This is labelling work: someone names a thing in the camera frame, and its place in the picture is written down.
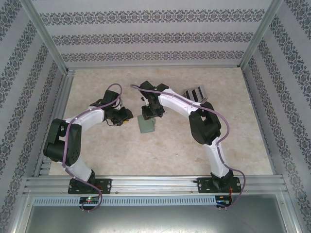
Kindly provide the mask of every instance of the marble-patterned floor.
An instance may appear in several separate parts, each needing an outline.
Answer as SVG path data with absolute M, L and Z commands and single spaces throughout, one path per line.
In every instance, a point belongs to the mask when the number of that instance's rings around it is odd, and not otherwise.
M 156 118 L 155 132 L 141 134 L 140 93 L 130 84 L 145 80 L 164 83 L 182 94 L 204 85 L 208 101 L 229 121 L 231 133 L 222 143 L 227 163 L 246 174 L 272 174 L 256 117 L 239 68 L 123 68 L 77 70 L 65 118 L 84 111 L 103 97 L 112 83 L 123 86 L 123 105 L 134 118 L 120 127 L 105 122 L 82 136 L 81 155 L 97 175 L 208 175 L 210 166 L 203 146 L 191 136 L 189 121 L 171 109 Z M 222 134 L 226 128 L 222 123 Z M 53 163 L 50 175 L 63 175 Z

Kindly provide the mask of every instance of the wall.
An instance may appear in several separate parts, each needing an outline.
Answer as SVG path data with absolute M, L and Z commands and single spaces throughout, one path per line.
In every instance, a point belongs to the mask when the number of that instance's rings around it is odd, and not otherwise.
M 285 0 L 244 71 L 278 174 L 311 232 L 311 0 Z
M 18 0 L 0 1 L 0 233 L 33 176 L 63 75 Z
M 239 64 L 271 0 L 34 0 L 68 67 Z

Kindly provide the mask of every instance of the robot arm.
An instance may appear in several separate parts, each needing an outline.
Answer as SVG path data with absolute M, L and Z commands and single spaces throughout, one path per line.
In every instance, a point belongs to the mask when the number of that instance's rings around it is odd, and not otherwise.
M 162 117 L 165 112 L 163 107 L 169 107 L 184 117 L 187 117 L 189 119 L 193 138 L 198 143 L 204 145 L 208 154 L 214 185 L 220 190 L 226 187 L 233 177 L 233 172 L 224 166 L 218 155 L 216 144 L 220 139 L 221 124 L 215 114 L 203 111 L 193 105 L 200 105 L 214 110 L 213 106 L 209 102 L 201 104 L 191 101 L 175 93 L 164 84 L 154 87 L 148 81 L 145 81 L 140 85 L 140 88 L 170 94 L 165 95 L 140 91 L 143 95 L 143 99 L 146 101 L 146 106 L 142 106 L 142 115 L 144 119 L 147 120 L 153 117 Z M 218 147 L 220 148 L 221 156 L 224 159 L 221 144 L 219 144 Z
M 92 103 L 89 109 L 94 109 L 110 103 L 117 97 L 118 93 L 106 90 L 104 97 L 95 103 Z M 43 153 L 54 162 L 62 163 L 63 161 L 65 141 L 61 138 L 66 136 L 67 126 L 74 118 L 76 117 L 68 118 L 66 120 L 54 119 L 51 123 Z M 110 120 L 113 125 L 120 126 L 131 118 L 133 118 L 132 112 L 125 107 L 121 107 L 121 99 L 119 100 L 119 103 L 117 102 L 114 105 L 104 108 L 97 108 L 96 110 L 90 111 L 77 118 L 69 130 L 68 151 L 65 162 L 66 169 L 75 177 L 90 184 L 94 184 L 94 171 L 87 167 L 80 157 L 82 133 L 105 120 Z M 84 188 L 89 188 L 87 185 L 81 185 Z

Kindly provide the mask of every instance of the black mounting plate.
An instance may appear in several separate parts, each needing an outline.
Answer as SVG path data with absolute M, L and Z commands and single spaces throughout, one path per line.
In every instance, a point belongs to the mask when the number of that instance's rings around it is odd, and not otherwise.
M 111 181 L 111 179 L 95 179 L 95 186 L 101 190 L 102 194 L 110 194 Z M 68 187 L 68 194 L 98 194 L 98 191 L 95 189 L 93 189 L 91 192 L 79 190 L 75 180 L 71 179 Z
M 241 192 L 241 183 L 238 177 L 233 177 L 228 184 L 228 187 L 219 191 L 213 184 L 213 178 L 211 177 L 199 177 L 196 182 L 198 183 L 199 193 L 229 193 L 229 187 L 232 188 L 232 193 Z

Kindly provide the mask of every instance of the perforated metal strip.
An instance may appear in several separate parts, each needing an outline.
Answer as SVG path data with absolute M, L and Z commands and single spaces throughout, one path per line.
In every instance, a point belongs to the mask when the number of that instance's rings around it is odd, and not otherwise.
M 80 197 L 36 197 L 33 206 L 77 206 Z M 101 206 L 215 205 L 215 196 L 104 197 Z

